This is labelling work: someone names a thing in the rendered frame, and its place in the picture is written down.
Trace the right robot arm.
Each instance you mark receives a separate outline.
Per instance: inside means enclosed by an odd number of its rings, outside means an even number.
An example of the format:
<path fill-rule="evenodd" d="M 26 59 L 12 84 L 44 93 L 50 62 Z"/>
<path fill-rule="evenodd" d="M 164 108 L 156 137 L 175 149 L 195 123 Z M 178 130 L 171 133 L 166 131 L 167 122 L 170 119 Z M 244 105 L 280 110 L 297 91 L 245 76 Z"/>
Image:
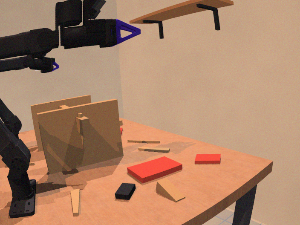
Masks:
<path fill-rule="evenodd" d="M 0 59 L 40 55 L 58 48 L 58 26 L 60 26 L 61 46 L 64 46 L 64 49 L 83 47 L 83 26 L 86 27 L 86 34 L 106 32 L 106 19 L 95 19 L 105 3 L 105 0 L 83 0 L 83 8 L 81 0 L 66 0 L 56 3 L 56 30 L 42 28 L 0 37 Z M 81 22 L 83 25 L 77 26 Z M 9 168 L 7 178 L 12 190 L 10 218 L 34 215 L 36 180 L 29 179 L 27 173 L 31 153 L 22 140 L 18 140 L 9 131 L 1 119 L 0 155 L 2 161 Z"/>

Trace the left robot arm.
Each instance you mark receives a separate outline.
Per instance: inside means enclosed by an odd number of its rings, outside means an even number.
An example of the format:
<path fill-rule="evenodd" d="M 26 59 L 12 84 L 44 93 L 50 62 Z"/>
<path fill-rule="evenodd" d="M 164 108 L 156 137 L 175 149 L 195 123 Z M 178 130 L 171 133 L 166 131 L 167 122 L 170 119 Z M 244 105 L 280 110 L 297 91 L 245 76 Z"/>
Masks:
<path fill-rule="evenodd" d="M 47 53 L 40 55 L 27 55 L 19 58 L 0 60 L 0 72 L 20 70 L 28 67 L 30 69 L 39 70 L 41 68 L 42 62 L 44 64 L 50 64 L 50 58 L 44 57 L 46 56 L 46 54 Z M 9 129 L 9 131 L 12 132 L 19 140 L 18 134 L 21 130 L 22 123 L 19 120 L 19 118 L 7 108 L 7 106 L 3 103 L 1 99 L 0 118 L 4 122 L 5 126 Z"/>

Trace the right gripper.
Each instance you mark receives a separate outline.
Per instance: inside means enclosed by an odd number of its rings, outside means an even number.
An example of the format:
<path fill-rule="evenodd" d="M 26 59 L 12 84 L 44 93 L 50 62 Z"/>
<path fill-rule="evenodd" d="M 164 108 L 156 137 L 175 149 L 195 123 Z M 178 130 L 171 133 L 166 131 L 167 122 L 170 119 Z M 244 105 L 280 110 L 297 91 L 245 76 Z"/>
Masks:
<path fill-rule="evenodd" d="M 125 30 L 131 32 L 132 34 L 122 38 L 120 30 Z M 99 45 L 100 48 L 113 47 L 119 43 L 122 43 L 130 38 L 141 34 L 141 30 L 139 28 L 129 25 L 118 19 L 106 19 L 106 32 L 86 34 L 85 26 L 83 26 L 83 31 L 83 46 Z"/>

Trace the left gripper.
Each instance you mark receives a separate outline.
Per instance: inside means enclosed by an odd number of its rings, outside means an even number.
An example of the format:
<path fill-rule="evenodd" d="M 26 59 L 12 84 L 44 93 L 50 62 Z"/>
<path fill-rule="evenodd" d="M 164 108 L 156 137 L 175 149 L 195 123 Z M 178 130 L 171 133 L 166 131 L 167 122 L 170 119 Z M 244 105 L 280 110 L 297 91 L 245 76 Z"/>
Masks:
<path fill-rule="evenodd" d="M 41 60 L 41 62 L 42 62 L 42 60 Z M 54 68 L 53 65 L 55 65 L 56 67 Z M 41 73 L 47 73 L 47 72 L 52 72 L 58 68 L 59 68 L 59 65 L 55 62 L 55 58 L 50 58 L 50 64 L 44 64 L 42 62 L 41 68 L 39 70 Z"/>

